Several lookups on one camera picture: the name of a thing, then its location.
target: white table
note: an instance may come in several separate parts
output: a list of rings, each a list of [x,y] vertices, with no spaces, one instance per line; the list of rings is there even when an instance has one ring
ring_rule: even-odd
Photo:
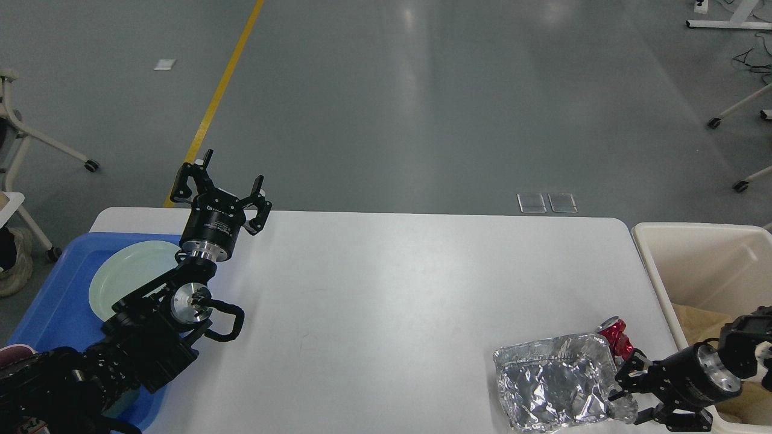
[[[107,209],[91,231],[180,233],[187,217]],[[650,358],[676,351],[615,219],[274,211],[256,237],[242,231],[210,289],[244,308],[244,330],[196,344],[147,433],[510,432],[500,346],[619,315]]]
[[[24,202],[24,195],[16,192],[3,192],[8,196],[8,203],[0,209],[0,227],[2,227],[14,212],[19,209],[19,205]]]

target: yellow floor line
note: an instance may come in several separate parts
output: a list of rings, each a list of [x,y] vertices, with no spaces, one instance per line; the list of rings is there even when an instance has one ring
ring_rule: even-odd
[[[222,73],[222,77],[220,77],[220,83],[217,85],[217,90],[215,90],[215,94],[212,96],[212,100],[209,101],[209,107],[206,108],[204,119],[202,119],[201,123],[198,125],[198,131],[196,131],[195,137],[193,137],[193,142],[188,148],[188,153],[185,155],[185,161],[188,163],[192,163],[193,160],[195,160],[195,157],[198,154],[198,149],[204,142],[206,132],[209,130],[209,125],[212,123],[212,119],[215,117],[215,113],[217,112],[217,107],[220,105],[222,95],[225,93],[225,89],[228,88],[228,82],[231,80],[233,70],[236,69],[236,63],[239,63],[239,57],[241,57],[241,53],[244,50],[244,45],[246,45],[246,40],[249,38],[249,33],[252,32],[252,27],[255,25],[255,20],[257,20],[257,15],[260,14],[260,9],[262,8],[264,1],[265,0],[257,0],[257,2],[255,2],[255,7],[252,8],[252,13],[249,14],[249,19],[246,20],[242,34],[239,37],[239,41],[236,43],[236,47],[233,49],[233,54],[231,54],[231,59],[228,61],[228,65],[225,67],[225,72]],[[171,208],[174,206],[174,203],[169,199],[169,196],[171,195],[171,189],[173,187],[174,186],[169,188],[169,194],[166,195],[166,200],[164,201],[165,208]]]

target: cable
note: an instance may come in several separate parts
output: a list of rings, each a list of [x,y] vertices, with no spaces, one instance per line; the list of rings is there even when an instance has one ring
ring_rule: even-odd
[[[195,303],[199,306],[207,306],[211,307],[212,309],[219,310],[224,314],[233,315],[233,330],[231,330],[230,333],[220,334],[214,330],[207,329],[207,331],[204,332],[204,336],[217,342],[230,342],[239,336],[242,327],[244,327],[245,316],[244,310],[241,307],[238,307],[235,304],[226,303],[224,301],[207,298],[196,300]]]
[[[760,30],[759,32],[756,32],[754,36],[757,39],[761,39],[761,45],[764,47],[764,52],[772,57],[772,52],[770,52],[769,48],[767,48],[767,39],[764,38],[764,35],[770,35],[772,34],[772,31],[769,30]],[[745,66],[747,68],[747,71],[753,74],[761,74],[761,82],[764,84],[772,83],[772,80],[769,80],[769,77],[772,76],[772,63],[767,64],[752,64],[748,63],[748,55],[753,51],[754,47],[751,47],[747,51],[738,54],[737,56],[734,56],[732,58],[732,61],[738,62],[739,64]]]
[[[94,422],[96,422],[96,425],[101,429],[123,432],[124,434],[142,434],[142,431],[140,431],[140,429],[136,426],[118,419],[101,416]]]

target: white stand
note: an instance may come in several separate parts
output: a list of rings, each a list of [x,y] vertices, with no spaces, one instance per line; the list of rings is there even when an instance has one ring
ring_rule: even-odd
[[[752,29],[752,30],[772,30],[772,22],[750,22],[747,21],[750,14],[753,13],[753,8],[759,0],[743,0],[737,10],[732,14],[732,18],[729,21],[702,21],[688,19],[686,20],[686,27],[695,28],[712,28],[712,29]]]
[[[11,83],[19,78],[19,74],[10,69],[0,68],[0,119],[9,124],[11,128],[16,130],[14,138],[21,137],[22,143],[19,145],[19,149],[8,165],[7,173],[0,183],[0,188],[7,192],[13,192],[13,182],[16,176],[19,174],[19,169],[22,166],[22,162],[29,152],[29,148],[32,145],[32,139],[36,138],[44,144],[48,144],[65,154],[83,162],[83,166],[91,172],[96,171],[99,168],[99,163],[94,160],[90,160],[86,155],[79,153],[78,151],[66,146],[62,142],[44,134],[20,121],[19,116],[13,110],[12,95],[11,95]],[[62,254],[62,250],[58,247],[54,247],[51,240],[46,236],[40,226],[32,219],[32,216],[27,212],[23,206],[19,206],[19,217],[24,220],[24,223],[29,226],[29,229],[35,234],[35,237],[40,241],[43,248],[46,249],[46,255],[52,261],[56,261]]]

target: red can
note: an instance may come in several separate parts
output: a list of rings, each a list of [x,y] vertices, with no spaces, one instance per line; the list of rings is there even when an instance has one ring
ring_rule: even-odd
[[[625,327],[627,324],[619,317],[611,317],[599,325],[596,331],[608,341],[611,355],[615,358],[620,357],[622,360],[627,360],[633,349],[630,338],[625,334]]]

